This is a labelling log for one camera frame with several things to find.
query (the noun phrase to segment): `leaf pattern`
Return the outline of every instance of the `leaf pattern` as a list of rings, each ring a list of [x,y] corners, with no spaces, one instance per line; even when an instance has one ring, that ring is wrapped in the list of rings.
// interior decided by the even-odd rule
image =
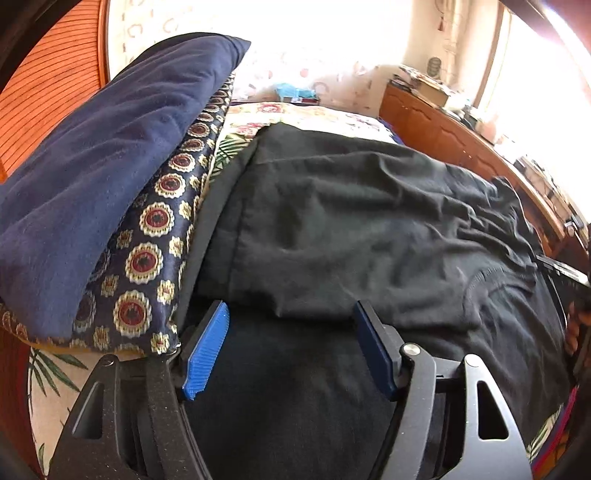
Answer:
[[[41,373],[43,374],[43,376],[45,377],[45,380],[47,380],[47,383],[49,383],[49,386],[51,387],[51,389],[56,393],[56,395],[59,397],[60,396],[60,392],[57,389],[57,385],[56,383],[53,381],[51,375],[49,374],[49,372],[47,371],[47,368],[45,365],[43,365],[42,362],[39,362],[38,364],[39,370],[41,370]]]
[[[67,355],[65,353],[57,353],[54,355],[59,358],[62,362],[72,365],[74,367],[81,368],[82,370],[88,370],[88,367],[78,360],[74,355]]]
[[[31,349],[30,361],[29,361],[29,384],[33,381],[33,377],[39,386],[39,389],[47,396],[46,384],[55,392],[58,397],[61,397],[60,390],[58,388],[59,383],[71,388],[75,392],[79,393],[80,389],[76,384],[67,376],[67,374],[57,365],[50,357],[49,353],[43,353],[38,349]],[[88,367],[77,359],[73,355],[65,353],[58,353],[52,355],[53,357],[61,360],[65,364],[71,365],[82,370],[88,370]],[[33,404],[29,397],[29,405],[31,413],[33,412]]]
[[[30,368],[31,368],[32,372],[35,374],[35,380],[37,380],[37,385],[39,385],[39,388],[43,392],[43,395],[47,396],[47,393],[45,391],[45,385],[43,385],[43,380],[41,379],[41,375],[39,374],[39,370],[37,369],[37,367],[35,365],[31,365]]]
[[[70,387],[72,390],[76,391],[76,392],[80,392],[80,389],[76,386],[76,384],[70,380],[70,377],[68,377],[64,371],[58,367],[56,365],[56,363],[49,358],[47,355],[45,355],[43,352],[39,352],[39,358],[43,360],[43,362],[47,365],[47,368],[49,370],[51,370],[51,373],[53,375],[55,375],[55,377],[62,382],[64,385],[67,385],[68,387]]]
[[[42,443],[37,451],[37,460],[39,461],[39,466],[41,467],[41,472],[45,475],[45,466],[43,464],[43,454],[45,453],[45,443]]]

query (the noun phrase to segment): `navy blue pillow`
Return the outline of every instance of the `navy blue pillow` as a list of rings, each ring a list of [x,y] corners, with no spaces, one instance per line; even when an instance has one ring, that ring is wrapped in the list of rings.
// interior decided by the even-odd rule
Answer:
[[[0,186],[0,298],[29,338],[69,338],[109,237],[249,46],[208,35],[142,59]]]

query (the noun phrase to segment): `patterned pillow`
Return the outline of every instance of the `patterned pillow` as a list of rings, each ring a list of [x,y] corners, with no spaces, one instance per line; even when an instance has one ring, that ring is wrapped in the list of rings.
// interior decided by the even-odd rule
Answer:
[[[178,293],[232,86],[233,75],[127,210],[89,278],[72,338],[29,339],[0,302],[5,329],[54,350],[149,354],[179,346],[174,321]]]

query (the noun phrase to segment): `wooden furniture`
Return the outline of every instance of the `wooden furniture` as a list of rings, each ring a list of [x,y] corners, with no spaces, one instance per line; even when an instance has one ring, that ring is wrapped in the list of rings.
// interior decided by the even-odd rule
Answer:
[[[432,158],[467,168],[486,180],[505,177],[521,199],[546,255],[565,237],[564,226],[542,196],[478,134],[419,98],[388,84],[379,110],[408,146]]]
[[[0,183],[107,82],[108,0],[80,0],[33,47],[0,92]]]
[[[0,92],[0,183],[108,80],[109,0],[73,3],[77,5],[33,47]],[[28,345],[0,329],[0,434],[43,478],[28,409],[30,352]]]

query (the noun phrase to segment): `wooden cabinet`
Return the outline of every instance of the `wooden cabinet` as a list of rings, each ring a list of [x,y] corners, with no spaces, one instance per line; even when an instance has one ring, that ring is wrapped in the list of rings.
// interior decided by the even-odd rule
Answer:
[[[461,123],[392,85],[386,87],[379,115],[408,147],[468,168],[485,180],[506,177],[527,205],[525,215],[540,234],[547,255],[564,238],[562,222],[525,177]]]
[[[379,115],[392,125],[398,135],[405,135],[403,130],[407,124],[408,107],[404,105],[404,98],[397,95],[394,90],[386,88]]]

